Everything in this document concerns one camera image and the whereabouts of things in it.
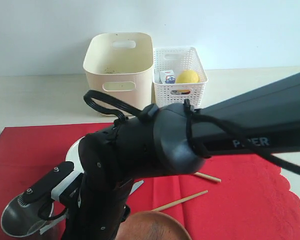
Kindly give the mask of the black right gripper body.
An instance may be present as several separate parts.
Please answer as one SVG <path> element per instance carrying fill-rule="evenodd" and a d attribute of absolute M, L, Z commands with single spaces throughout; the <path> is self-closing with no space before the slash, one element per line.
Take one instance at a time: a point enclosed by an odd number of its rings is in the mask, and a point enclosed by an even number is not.
<path fill-rule="evenodd" d="M 133 184 L 134 180 L 128 178 L 112 188 L 84 174 L 79 192 L 80 204 L 70 211 L 62 239 L 115 239 L 120 224 L 131 213 L 127 199 Z"/>

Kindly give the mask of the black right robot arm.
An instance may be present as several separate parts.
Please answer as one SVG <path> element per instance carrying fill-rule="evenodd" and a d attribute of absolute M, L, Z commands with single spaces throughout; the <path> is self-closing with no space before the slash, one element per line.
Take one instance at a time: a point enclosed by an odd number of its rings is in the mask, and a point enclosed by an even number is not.
<path fill-rule="evenodd" d="M 84 172 L 64 240 L 113 240 L 135 179 L 192 174 L 215 155 L 252 152 L 300 175 L 275 156 L 300 151 L 300 73 L 204 109 L 185 100 L 140 110 L 96 90 L 83 99 L 116 120 L 79 141 Z"/>

